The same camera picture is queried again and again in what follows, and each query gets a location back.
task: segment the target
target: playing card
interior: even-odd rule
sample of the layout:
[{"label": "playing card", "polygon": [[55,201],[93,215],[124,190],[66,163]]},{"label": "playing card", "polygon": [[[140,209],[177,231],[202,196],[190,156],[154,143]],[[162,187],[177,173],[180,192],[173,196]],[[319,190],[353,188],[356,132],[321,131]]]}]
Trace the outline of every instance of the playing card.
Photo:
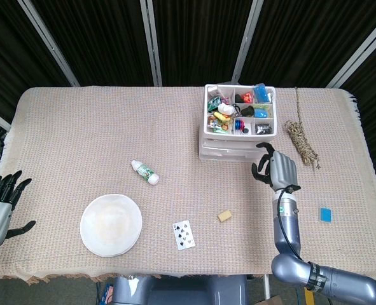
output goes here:
[{"label": "playing card", "polygon": [[177,222],[172,225],[178,250],[184,250],[195,246],[192,230],[188,220]]}]

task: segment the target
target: paper plate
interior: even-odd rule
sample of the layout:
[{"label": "paper plate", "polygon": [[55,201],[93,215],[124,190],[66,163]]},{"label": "paper plate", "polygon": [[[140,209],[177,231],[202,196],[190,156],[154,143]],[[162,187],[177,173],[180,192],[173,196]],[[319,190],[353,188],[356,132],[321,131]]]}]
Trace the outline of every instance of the paper plate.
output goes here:
[{"label": "paper plate", "polygon": [[109,194],[94,199],[80,220],[81,240],[95,255],[112,257],[134,246],[143,227],[141,211],[124,195]]}]

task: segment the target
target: small bottle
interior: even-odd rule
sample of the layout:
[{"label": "small bottle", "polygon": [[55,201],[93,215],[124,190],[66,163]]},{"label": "small bottle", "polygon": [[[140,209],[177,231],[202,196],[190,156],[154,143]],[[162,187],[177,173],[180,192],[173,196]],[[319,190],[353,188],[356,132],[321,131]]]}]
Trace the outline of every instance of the small bottle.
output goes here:
[{"label": "small bottle", "polygon": [[132,168],[141,176],[143,176],[144,180],[148,181],[149,184],[152,184],[154,186],[160,180],[160,177],[156,173],[154,173],[152,169],[150,169],[147,165],[143,164],[142,162],[132,160],[131,165]]}]

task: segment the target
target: blue sponge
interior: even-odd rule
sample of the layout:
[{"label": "blue sponge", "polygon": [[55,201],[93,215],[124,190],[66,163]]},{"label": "blue sponge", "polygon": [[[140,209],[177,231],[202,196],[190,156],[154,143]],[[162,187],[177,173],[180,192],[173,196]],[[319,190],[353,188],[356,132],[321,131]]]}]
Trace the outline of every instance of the blue sponge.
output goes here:
[{"label": "blue sponge", "polygon": [[321,221],[332,222],[332,211],[330,208],[321,208]]}]

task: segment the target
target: rope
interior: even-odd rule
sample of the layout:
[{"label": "rope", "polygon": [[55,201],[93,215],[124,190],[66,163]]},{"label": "rope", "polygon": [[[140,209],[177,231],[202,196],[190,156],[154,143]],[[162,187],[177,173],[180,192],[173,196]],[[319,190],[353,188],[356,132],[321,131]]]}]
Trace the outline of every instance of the rope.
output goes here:
[{"label": "rope", "polygon": [[320,168],[319,156],[308,143],[303,130],[300,110],[300,96],[297,87],[295,87],[295,91],[298,122],[287,121],[285,122],[285,128],[287,129],[289,137],[291,138],[292,143],[294,143],[296,150],[301,155],[303,163],[306,165],[313,165],[316,162],[316,168]]}]

